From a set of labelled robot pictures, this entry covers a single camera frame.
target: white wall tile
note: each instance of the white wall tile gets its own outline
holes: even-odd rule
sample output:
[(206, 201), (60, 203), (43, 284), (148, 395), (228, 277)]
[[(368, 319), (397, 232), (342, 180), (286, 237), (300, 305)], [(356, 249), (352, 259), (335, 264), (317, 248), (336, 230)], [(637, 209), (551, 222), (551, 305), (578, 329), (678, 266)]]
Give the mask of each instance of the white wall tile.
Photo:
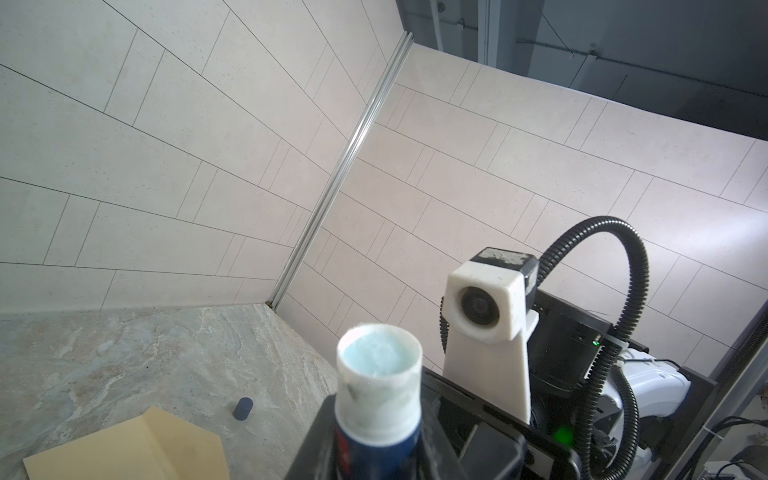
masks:
[(459, 262), (469, 260), (486, 247), (530, 250), (502, 232), (434, 199), (429, 202), (413, 234)]
[(501, 230), (512, 232), (533, 193), (440, 152), (429, 162), (419, 189)]
[(629, 222), (643, 238), (768, 287), (768, 214), (654, 178)]
[(294, 210), (288, 200), (219, 170), (195, 223), (277, 242)]
[(292, 201), (307, 210), (314, 210), (328, 181), (328, 174), (309, 158), (291, 148), (270, 192)]
[(255, 278), (243, 279), (243, 285), (237, 292), (234, 303), (264, 303), (270, 298), (275, 287), (273, 280), (261, 280)]
[(98, 310), (114, 270), (0, 263), (0, 313)]
[(229, 0), (227, 4), (296, 83), (304, 87), (326, 39), (301, 0)]
[(624, 186), (619, 198), (616, 199), (616, 203), (611, 208), (610, 215), (622, 219), (629, 218), (651, 180), (653, 180), (653, 177), (649, 174), (644, 174), (637, 170), (632, 172), (627, 185)]
[(0, 261), (43, 263), (67, 197), (0, 178)]
[(221, 263), (219, 263), (219, 268), (216, 270), (216, 275), (230, 274), (232, 265), (235, 263), (237, 254), (240, 253), (240, 249), (243, 247), (244, 241), (245, 237), (242, 235), (238, 235), (236, 233), (232, 234), (232, 240), (230, 240), (230, 245), (227, 247), (227, 252), (221, 259)]
[[(545, 251), (560, 235), (568, 231), (586, 216), (555, 202), (549, 202), (541, 213), (526, 243), (536, 250)], [(650, 299), (662, 280), (672, 269), (678, 255), (667, 249), (646, 242), (650, 266), (650, 283), (647, 298)], [(621, 242), (610, 233), (597, 233), (580, 243), (564, 259), (563, 263), (608, 285), (619, 292), (629, 288), (629, 262)]]
[(392, 310), (392, 313), (389, 314), (389, 318), (387, 318), (386, 322), (389, 325), (399, 325), (416, 295), (416, 291), (406, 285), (406, 289), (402, 291), (400, 298), (397, 299), (397, 304)]
[(203, 75), (288, 143), (302, 152), (310, 147), (323, 113), (235, 15)]
[(732, 346), (768, 300), (768, 291), (704, 265), (670, 316)]
[(715, 367), (730, 353), (730, 348), (717, 340), (704, 336), (685, 361), (684, 366), (701, 374), (712, 375)]
[(108, 3), (197, 72), (203, 70), (229, 13), (221, 0)]
[(102, 308), (231, 305), (242, 282), (225, 276), (119, 271)]
[(435, 154), (435, 149), (432, 147), (427, 147), (426, 145), (422, 149), (422, 153), (419, 154), (419, 159), (416, 160), (416, 163), (413, 165), (413, 168), (411, 169), (411, 173), (408, 174), (408, 178), (406, 179), (406, 183), (408, 185), (412, 185), (415, 187), (419, 184), (419, 180), (422, 179), (422, 175), (424, 174), (424, 170), (427, 169), (427, 165), (429, 165), (429, 162), (432, 161), (432, 155)]
[(397, 131), (474, 165), (495, 127), (493, 120), (416, 94)]
[(477, 168), (481, 170), (488, 169), (508, 133), (509, 127), (507, 125), (496, 124), (496, 128), (493, 129), (491, 137), (488, 139), (488, 142), (485, 143), (482, 152), (480, 152), (480, 157), (478, 157), (478, 160), (475, 162)]
[(563, 263), (552, 270), (540, 288), (613, 323), (618, 321), (627, 299), (626, 293), (619, 293)]
[(609, 103), (582, 151), (719, 195), (753, 140)]
[(361, 323), (380, 323), (380, 321), (370, 313), (366, 312), (360, 305), (353, 303), (344, 316), (341, 325), (339, 325), (339, 328), (336, 330), (336, 335), (341, 338), (347, 330), (354, 326), (358, 326)]
[(528, 203), (528, 206), (525, 208), (525, 211), (523, 211), (522, 216), (520, 216), (517, 225), (515, 225), (511, 235), (512, 238), (525, 242), (548, 202), (549, 200), (541, 195), (534, 195)]
[(194, 220), (217, 170), (218, 168), (207, 162), (200, 162), (200, 166), (197, 168), (197, 173), (187, 191), (187, 196), (184, 197), (184, 202), (179, 208), (179, 213), (176, 214), (176, 218), (186, 220), (187, 222)]
[(259, 187), (262, 187), (264, 190), (269, 190), (272, 188), (272, 183), (274, 183), (275, 177), (277, 177), (277, 172), (279, 172), (280, 167), (283, 166), (283, 162), (285, 161), (286, 155), (288, 155), (288, 151), (290, 149), (290, 144), (280, 138), (280, 142), (277, 144), (277, 148), (275, 149), (274, 153), (272, 153), (270, 163), (266, 166), (266, 170), (261, 176), (261, 180), (259, 180)]
[(427, 194), (360, 160), (352, 165), (342, 192), (408, 231), (429, 202)]
[(325, 46), (326, 47), (323, 49), (323, 54), (320, 55), (320, 58), (315, 65), (315, 69), (312, 70), (312, 76), (304, 88), (304, 92), (309, 95), (310, 98), (315, 98), (315, 95), (320, 88), (320, 84), (323, 83), (323, 79), (326, 77), (328, 69), (331, 68), (331, 62), (336, 57), (333, 54), (331, 45), (329, 43), (325, 43)]
[(384, 224), (384, 218), (340, 193), (323, 226), (360, 253), (367, 253)]
[(589, 215), (611, 209), (632, 170), (512, 129), (488, 171)]
[(306, 156), (330, 174), (336, 168), (344, 147), (346, 147), (344, 135), (341, 135), (328, 118), (323, 118)]
[[(759, 150), (759, 154), (761, 158), (759, 160), (756, 160), (753, 158), (753, 155), (749, 156), (750, 163), (749, 166), (753, 166), (754, 164), (760, 162), (763, 166), (768, 164), (768, 147), (766, 147), (766, 142), (762, 142), (758, 140), (758, 142), (761, 142), (761, 149)], [(750, 193), (749, 197), (744, 202), (745, 205), (748, 205), (750, 207), (759, 208), (760, 210), (764, 212), (768, 212), (768, 174), (766, 174), (768, 170), (763, 170), (763, 174), (760, 177), (760, 179), (757, 182), (757, 185), (752, 189), (752, 192)], [(734, 176), (734, 179), (737, 177), (742, 178), (740, 176), (740, 172), (737, 171), (736, 176)]]
[(102, 203), (77, 266), (213, 275), (231, 233)]
[(277, 307), (277, 314), (325, 360), (335, 364), (339, 337), (312, 316), (312, 313), (306, 311), (291, 295), (285, 295)]
[(445, 279), (459, 265), (432, 245), (397, 227), (376, 263), (434, 303), (440, 303)]
[(402, 35), (402, 21), (397, 11), (397, 3), (362, 0), (362, 6), (371, 21), (373, 33), (376, 34), (385, 60), (389, 61)]
[(336, 312), (333, 314), (333, 318), (331, 319), (331, 323), (328, 325), (328, 328), (331, 330), (331, 332), (338, 334), (339, 327), (341, 327), (341, 324), (344, 322), (346, 314), (349, 312), (349, 309), (352, 308), (353, 303), (354, 302), (352, 299), (347, 295), (341, 299), (339, 308), (336, 309)]
[(352, 82), (357, 82), (373, 50), (378, 47), (362, 2), (306, 0), (304, 5), (310, 10), (344, 69), (349, 72)]
[(366, 107), (338, 58), (331, 62), (328, 73), (315, 94), (315, 103), (347, 138), (354, 132)]
[(284, 245), (246, 238), (232, 265), (230, 276), (277, 280), (291, 251), (290, 247)]
[(323, 273), (323, 271), (326, 268), (326, 265), (328, 264), (328, 260), (330, 260), (330, 257), (333, 254), (333, 251), (336, 249), (336, 246), (338, 244), (339, 244), (339, 239), (337, 237), (333, 235), (328, 237), (328, 240), (326, 241), (326, 244), (323, 247), (323, 250), (320, 252), (320, 255), (317, 257), (317, 262), (315, 262), (316, 271)]
[(687, 257), (678, 257), (656, 293), (648, 295), (648, 305), (669, 315), (700, 268), (701, 263)]
[(397, 130), (397, 127), (400, 125), (400, 122), (402, 121), (403, 115), (406, 114), (406, 111), (408, 110), (408, 107), (410, 106), (411, 101), (413, 100), (413, 97), (415, 95), (416, 95), (416, 92), (411, 90), (410, 88), (403, 88), (402, 94), (400, 95), (400, 98), (397, 101), (397, 105), (395, 106), (395, 109), (392, 111), (392, 117), (386, 123), (387, 127), (393, 130)]
[(581, 112), (576, 125), (565, 140), (566, 147), (575, 148), (576, 150), (581, 148), (581, 145), (587, 140), (589, 132), (592, 131), (594, 124), (597, 123), (600, 114), (603, 113), (603, 109), (607, 104), (608, 102), (602, 98), (591, 97), (589, 99), (589, 103), (587, 103), (584, 111)]
[(280, 140), (173, 55), (163, 55), (135, 126), (255, 184)]
[(373, 124), (357, 156), (374, 167), (405, 181), (424, 145), (379, 124)]
[(56, 227), (48, 254), (45, 256), (46, 265), (74, 266), (80, 249), (85, 242), (85, 235), (96, 214), (98, 202), (89, 198), (70, 195), (64, 213)]
[(381, 321), (387, 319), (405, 288), (391, 273), (344, 242), (336, 245), (323, 276)]
[(379, 229), (379, 233), (376, 234), (376, 239), (373, 241), (373, 244), (368, 249), (368, 253), (366, 253), (366, 257), (373, 260), (374, 262), (379, 259), (379, 255), (382, 252), (382, 248), (384, 248), (384, 245), (386, 244), (386, 241), (389, 240), (389, 236), (392, 235), (392, 231), (395, 229), (395, 224), (390, 222), (387, 219), (384, 219), (384, 224)]
[(2, 10), (0, 64), (104, 110), (136, 27), (98, 0), (30, 0)]
[(165, 49), (141, 30), (136, 31), (131, 50), (120, 70), (104, 113), (133, 124), (147, 94), (154, 72)]
[(440, 309), (421, 295), (416, 295), (400, 326), (422, 344), (424, 356), (442, 368), (445, 354), (440, 343)]
[(701, 333), (656, 310), (645, 307), (632, 340), (650, 349), (658, 359), (670, 359), (683, 365), (701, 340)]
[(288, 293), (319, 321), (330, 324), (344, 294), (307, 265), (299, 267)]
[(397, 83), (442, 101), (451, 99), (469, 60), (413, 44)]
[(384, 100), (384, 105), (382, 105), (381, 110), (379, 110), (379, 114), (376, 115), (377, 124), (389, 124), (389, 121), (392, 119), (392, 114), (395, 113), (397, 104), (400, 103), (400, 98), (405, 91), (406, 88), (402, 85), (394, 84), (392, 86), (392, 90), (389, 91), (389, 94)]
[(588, 102), (581, 92), (484, 66), (462, 108), (562, 144)]
[(451, 95), (451, 100), (449, 101), (451, 105), (456, 105), (457, 107), (461, 106), (467, 93), (469, 93), (469, 88), (472, 86), (472, 83), (475, 82), (475, 78), (477, 78), (481, 66), (482, 65), (477, 62), (469, 62), (469, 66), (464, 71), (461, 81), (459, 81), (458, 86), (453, 91), (453, 95)]
[(315, 266), (315, 263), (317, 263), (317, 259), (320, 257), (320, 254), (323, 252), (323, 248), (325, 248), (326, 246), (326, 242), (328, 241), (329, 236), (330, 236), (330, 233), (328, 233), (328, 230), (322, 227), (320, 228), (320, 230), (318, 230), (317, 235), (315, 235), (314, 240), (312, 240), (310, 249), (307, 250), (306, 255), (304, 256), (304, 263), (306, 263), (311, 267)]
[(0, 67), (0, 176), (173, 217), (200, 161)]

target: small black cylinder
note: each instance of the small black cylinder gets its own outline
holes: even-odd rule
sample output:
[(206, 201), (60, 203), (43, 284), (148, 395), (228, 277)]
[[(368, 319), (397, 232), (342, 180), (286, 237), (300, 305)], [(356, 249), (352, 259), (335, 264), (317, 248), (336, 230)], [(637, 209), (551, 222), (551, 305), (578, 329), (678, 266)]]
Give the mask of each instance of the small black cylinder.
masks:
[(237, 406), (235, 407), (235, 411), (232, 412), (232, 416), (238, 420), (245, 420), (248, 418), (248, 414), (250, 413), (250, 410), (252, 408), (253, 408), (253, 400), (244, 396), (237, 403)]

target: marble countertop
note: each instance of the marble countertop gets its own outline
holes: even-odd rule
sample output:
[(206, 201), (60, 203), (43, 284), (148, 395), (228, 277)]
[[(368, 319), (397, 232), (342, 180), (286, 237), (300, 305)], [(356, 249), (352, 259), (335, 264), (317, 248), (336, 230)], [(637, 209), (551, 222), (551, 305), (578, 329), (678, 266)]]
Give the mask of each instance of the marble countertop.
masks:
[(0, 478), (150, 406), (220, 435), (233, 480), (282, 478), (336, 390), (335, 369), (264, 305), (20, 316), (0, 333)]

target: metal pipe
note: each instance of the metal pipe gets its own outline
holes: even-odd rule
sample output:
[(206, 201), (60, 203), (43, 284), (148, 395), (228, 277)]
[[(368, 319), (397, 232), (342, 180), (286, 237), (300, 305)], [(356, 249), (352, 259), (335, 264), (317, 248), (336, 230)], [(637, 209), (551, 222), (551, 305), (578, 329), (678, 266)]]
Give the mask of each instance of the metal pipe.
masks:
[(395, 79), (400, 73), (403, 64), (406, 62), (406, 58), (408, 57), (408, 53), (411, 51), (412, 46), (413, 34), (403, 32), (400, 41), (397, 44), (397, 48), (395, 48), (395, 52), (389, 59), (389, 64), (387, 65), (384, 74), (379, 79), (379, 83), (376, 85), (376, 89), (373, 91), (370, 100), (368, 100), (366, 109), (363, 111), (362, 117), (357, 124), (357, 128), (353, 132), (352, 137), (349, 138), (349, 143), (347, 143), (344, 153), (336, 164), (336, 168), (333, 169), (333, 173), (326, 184), (323, 195), (318, 200), (317, 205), (310, 216), (310, 221), (308, 221), (304, 227), (299, 242), (296, 244), (293, 252), (291, 252), (290, 257), (288, 258), (288, 263), (280, 274), (280, 279), (277, 280), (277, 284), (270, 295), (270, 299), (267, 300), (267, 305), (271, 306), (273, 310), (277, 310), (277, 307), (280, 306), (280, 302), (283, 301), (283, 297), (288, 291), (290, 283), (293, 281), (296, 272), (299, 270), (299, 266), (301, 266), (301, 262), (304, 260), (307, 251), (309, 251), (312, 241), (315, 239), (317, 232), (320, 230), (320, 226), (323, 224), (323, 220), (325, 220), (326, 215), (330, 211), (331, 205), (333, 205), (333, 201), (336, 199), (336, 195), (339, 193), (339, 190), (341, 190), (344, 179), (349, 173), (349, 169), (352, 167), (357, 152), (360, 150), (363, 141), (366, 139), (368, 131), (371, 129), (373, 121), (376, 119), (376, 115), (379, 114), (382, 105), (384, 105), (384, 100), (386, 100), (389, 91), (395, 84)]

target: black corrugated cable conduit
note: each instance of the black corrugated cable conduit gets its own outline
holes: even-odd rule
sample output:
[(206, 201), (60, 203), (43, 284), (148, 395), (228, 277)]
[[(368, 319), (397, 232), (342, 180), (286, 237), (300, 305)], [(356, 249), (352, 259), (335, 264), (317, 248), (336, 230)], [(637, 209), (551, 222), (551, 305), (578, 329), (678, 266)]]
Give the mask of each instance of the black corrugated cable conduit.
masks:
[[(619, 239), (627, 252), (629, 260), (629, 291), (627, 301), (624, 303), (624, 309), (621, 312), (618, 322), (611, 330), (611, 335), (621, 342), (627, 342), (632, 335), (640, 315), (643, 312), (646, 295), (648, 292), (648, 254), (645, 251), (643, 240), (637, 231), (626, 221), (616, 217), (592, 217), (573, 226), (569, 231), (563, 233), (539, 259), (537, 286), (541, 285), (551, 271), (573, 250), (579, 243), (588, 237), (601, 232), (612, 233)], [(449, 325), (440, 315), (440, 338), (442, 348), (445, 351), (448, 342)], [(624, 436), (621, 446), (614, 458), (614, 461), (599, 474), (593, 474), (590, 465), (590, 448), (592, 441), (592, 424), (594, 415), (598, 408), (598, 399), (600, 398), (605, 381), (611, 367), (616, 363), (616, 359), (621, 353), (622, 348), (612, 342), (603, 342), (597, 358), (592, 364), (592, 368), (587, 377), (582, 392), (582, 403), (578, 408), (576, 416), (576, 435), (574, 439), (574, 448), (581, 457), (581, 477), (589, 480), (619, 480), (624, 478), (629, 472), (634, 455), (637, 450), (637, 418), (634, 422), (628, 416), (624, 417)], [(634, 435), (626, 435), (634, 429)]]

